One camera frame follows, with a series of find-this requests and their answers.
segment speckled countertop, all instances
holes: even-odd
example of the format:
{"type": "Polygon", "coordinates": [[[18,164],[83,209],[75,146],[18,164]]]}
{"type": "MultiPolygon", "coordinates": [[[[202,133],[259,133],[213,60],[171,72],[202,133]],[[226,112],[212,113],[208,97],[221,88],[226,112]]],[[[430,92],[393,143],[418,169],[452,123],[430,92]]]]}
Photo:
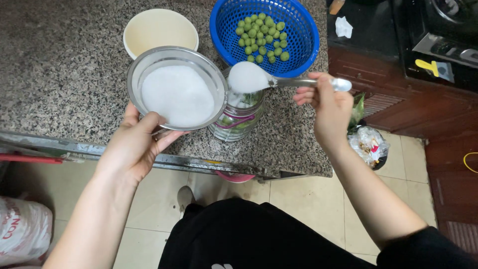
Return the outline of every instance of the speckled countertop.
{"type": "MultiPolygon", "coordinates": [[[[171,9],[199,33],[198,52],[222,66],[209,35],[214,0],[10,0],[0,9],[0,132],[105,145],[128,102],[132,60],[122,33],[135,14],[171,9]]],[[[309,70],[328,70],[324,0],[302,0],[320,32],[309,70]]],[[[332,176],[314,139],[314,112],[297,107],[294,89],[269,91],[266,112],[252,133],[235,143],[206,129],[175,142],[168,154],[308,175],[332,176]]]]}

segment metal spoon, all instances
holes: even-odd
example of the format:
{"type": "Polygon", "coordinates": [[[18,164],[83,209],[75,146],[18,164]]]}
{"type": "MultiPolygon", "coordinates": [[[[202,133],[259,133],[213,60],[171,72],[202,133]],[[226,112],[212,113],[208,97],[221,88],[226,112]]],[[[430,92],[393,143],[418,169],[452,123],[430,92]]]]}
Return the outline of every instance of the metal spoon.
{"type": "MultiPolygon", "coordinates": [[[[271,87],[315,87],[317,85],[316,79],[271,77],[272,79],[269,80],[271,87]]],[[[332,78],[330,84],[337,91],[349,91],[352,88],[352,83],[342,78],[332,78]]]]}

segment yellow cable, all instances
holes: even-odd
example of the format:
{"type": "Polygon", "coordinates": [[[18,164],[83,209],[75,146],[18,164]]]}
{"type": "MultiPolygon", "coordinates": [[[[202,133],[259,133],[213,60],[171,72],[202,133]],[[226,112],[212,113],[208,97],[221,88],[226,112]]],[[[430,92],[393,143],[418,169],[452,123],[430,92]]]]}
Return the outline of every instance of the yellow cable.
{"type": "Polygon", "coordinates": [[[472,172],[478,173],[478,172],[476,172],[475,170],[471,169],[471,168],[468,166],[467,161],[465,160],[465,159],[467,158],[467,156],[470,155],[470,154],[478,154],[478,152],[470,152],[470,153],[466,154],[466,155],[463,157],[463,163],[464,163],[465,166],[466,166],[468,169],[470,169],[472,172]]]}

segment tissue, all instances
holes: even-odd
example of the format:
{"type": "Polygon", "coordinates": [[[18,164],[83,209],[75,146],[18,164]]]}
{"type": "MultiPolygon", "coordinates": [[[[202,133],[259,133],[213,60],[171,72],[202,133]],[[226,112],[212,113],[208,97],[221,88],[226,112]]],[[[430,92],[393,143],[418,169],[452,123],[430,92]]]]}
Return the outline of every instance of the tissue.
{"type": "Polygon", "coordinates": [[[335,33],[338,37],[345,36],[346,38],[350,38],[352,36],[352,25],[347,22],[347,19],[344,17],[340,18],[337,17],[335,21],[335,33]]]}

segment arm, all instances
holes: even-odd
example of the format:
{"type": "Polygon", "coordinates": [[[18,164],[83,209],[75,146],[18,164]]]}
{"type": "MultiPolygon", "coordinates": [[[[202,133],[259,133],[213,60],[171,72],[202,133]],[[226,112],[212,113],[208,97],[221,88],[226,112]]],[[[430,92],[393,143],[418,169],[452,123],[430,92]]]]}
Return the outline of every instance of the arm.
{"type": "Polygon", "coordinates": [[[134,193],[156,156],[184,132],[151,133],[166,120],[155,112],[139,121],[130,102],[95,173],[76,203],[44,269],[112,268],[134,193]]]}
{"type": "Polygon", "coordinates": [[[315,108],[315,137],[375,244],[383,249],[391,240],[426,228],[426,222],[348,145],[346,132],[352,96],[348,92],[334,92],[328,82],[332,78],[329,74],[311,73],[309,77],[318,79],[317,88],[300,87],[293,99],[298,105],[309,103],[315,108]]]}

